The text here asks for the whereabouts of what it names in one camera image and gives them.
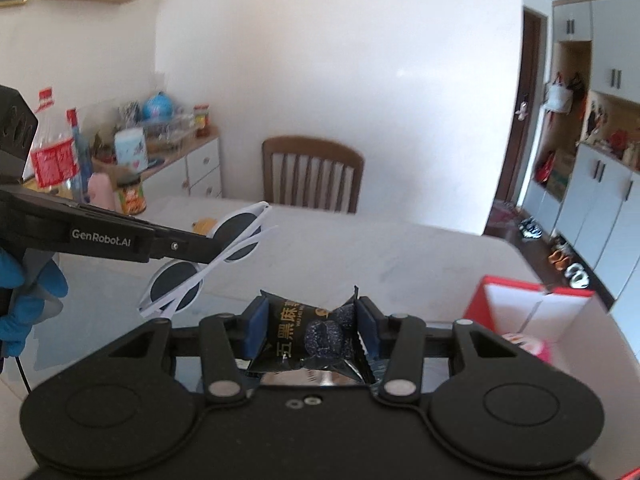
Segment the blue gloved hand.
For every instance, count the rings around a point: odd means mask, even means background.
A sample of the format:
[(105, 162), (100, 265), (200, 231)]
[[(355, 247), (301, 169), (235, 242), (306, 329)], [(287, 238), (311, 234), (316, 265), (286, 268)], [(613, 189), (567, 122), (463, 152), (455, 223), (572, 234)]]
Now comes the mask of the blue gloved hand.
[(68, 294), (66, 278), (53, 259), (40, 270), (35, 286), (18, 292), (11, 311), (1, 318), (1, 356), (19, 356), (26, 339), (43, 313), (55, 316), (49, 304), (52, 299), (61, 300)]

